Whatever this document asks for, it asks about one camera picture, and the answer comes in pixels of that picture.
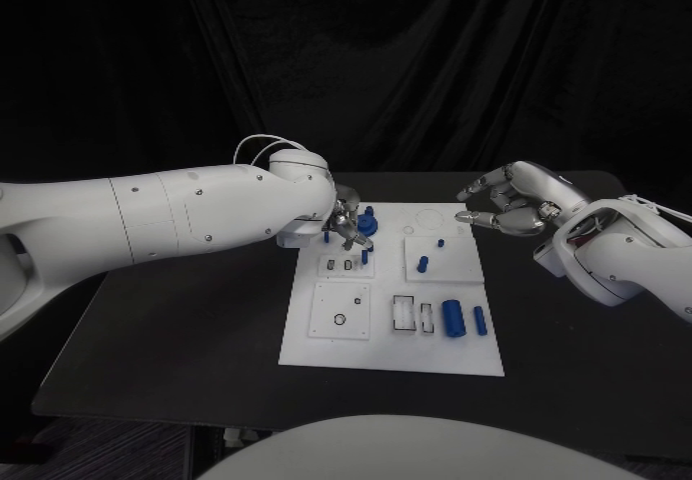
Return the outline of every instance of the cable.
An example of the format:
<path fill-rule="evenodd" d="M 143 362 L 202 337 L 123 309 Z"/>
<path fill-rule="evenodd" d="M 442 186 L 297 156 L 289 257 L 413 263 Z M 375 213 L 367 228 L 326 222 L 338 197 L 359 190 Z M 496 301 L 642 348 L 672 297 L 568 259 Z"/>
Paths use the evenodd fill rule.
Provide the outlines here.
<path fill-rule="evenodd" d="M 284 140 L 277 140 L 274 143 L 270 143 L 270 144 L 260 150 L 260 153 L 256 155 L 256 159 L 253 160 L 253 162 L 250 162 L 251 165 L 254 165 L 256 162 L 260 160 L 260 157 L 263 156 L 263 153 L 264 153 L 274 145 L 279 145 L 280 143 L 289 143 L 289 142 L 286 142 Z"/>
<path fill-rule="evenodd" d="M 678 210 L 674 210 L 672 208 L 664 207 L 658 203 L 652 202 L 646 198 L 642 198 L 639 195 L 625 195 L 625 197 L 620 197 L 620 200 L 625 200 L 626 202 L 632 202 L 636 205 L 641 205 L 651 210 L 653 210 L 655 213 L 659 213 L 658 210 L 662 210 L 666 212 L 669 215 L 674 217 L 679 218 L 681 220 L 685 220 L 687 222 L 692 223 L 692 216 L 690 216 L 687 213 L 678 212 Z"/>
<path fill-rule="evenodd" d="M 292 140 L 287 140 L 286 138 L 283 137 L 277 137 L 276 135 L 267 135 L 264 133 L 258 133 L 257 135 L 250 135 L 250 137 L 246 137 L 243 140 L 241 140 L 241 143 L 238 144 L 238 147 L 235 149 L 235 153 L 234 153 L 234 163 L 238 159 L 238 152 L 241 150 L 241 147 L 243 147 L 243 144 L 251 139 L 251 138 L 273 138 L 274 140 L 282 140 L 283 142 L 289 143 L 290 145 L 293 145 L 299 150 L 307 150 L 307 148 L 297 142 L 293 142 Z"/>

